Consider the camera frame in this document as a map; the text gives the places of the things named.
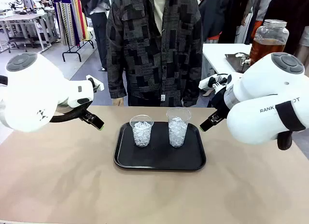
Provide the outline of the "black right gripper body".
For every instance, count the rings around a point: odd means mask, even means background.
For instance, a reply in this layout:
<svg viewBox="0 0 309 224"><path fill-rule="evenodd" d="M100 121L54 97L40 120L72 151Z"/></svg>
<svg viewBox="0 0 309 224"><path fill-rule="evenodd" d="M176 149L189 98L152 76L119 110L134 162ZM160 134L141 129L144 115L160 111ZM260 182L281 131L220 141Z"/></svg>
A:
<svg viewBox="0 0 309 224"><path fill-rule="evenodd" d="M224 86L222 89L215 93L214 97L211 100L211 104L216 109L215 113L218 117L227 117L230 111L224 101L225 92L226 87Z"/></svg>

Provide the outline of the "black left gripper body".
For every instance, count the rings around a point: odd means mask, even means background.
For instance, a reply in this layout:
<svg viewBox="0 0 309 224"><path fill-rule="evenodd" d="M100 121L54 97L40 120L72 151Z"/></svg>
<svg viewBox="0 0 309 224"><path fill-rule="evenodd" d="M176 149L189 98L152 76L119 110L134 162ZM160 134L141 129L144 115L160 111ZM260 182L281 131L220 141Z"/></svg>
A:
<svg viewBox="0 0 309 224"><path fill-rule="evenodd" d="M89 106L92 104L92 101L89 101L87 103L82 104L81 106L79 106L79 110L80 113L85 113L87 112L87 109L89 108Z"/></svg>

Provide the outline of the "person's right hand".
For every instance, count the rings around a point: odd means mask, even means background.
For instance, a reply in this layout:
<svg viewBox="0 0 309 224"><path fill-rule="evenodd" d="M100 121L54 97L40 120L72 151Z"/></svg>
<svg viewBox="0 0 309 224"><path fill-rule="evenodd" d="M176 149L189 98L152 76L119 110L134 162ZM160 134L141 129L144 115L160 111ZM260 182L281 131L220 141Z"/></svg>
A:
<svg viewBox="0 0 309 224"><path fill-rule="evenodd" d="M122 98L112 98L112 105L113 106L128 106L128 96Z"/></svg>

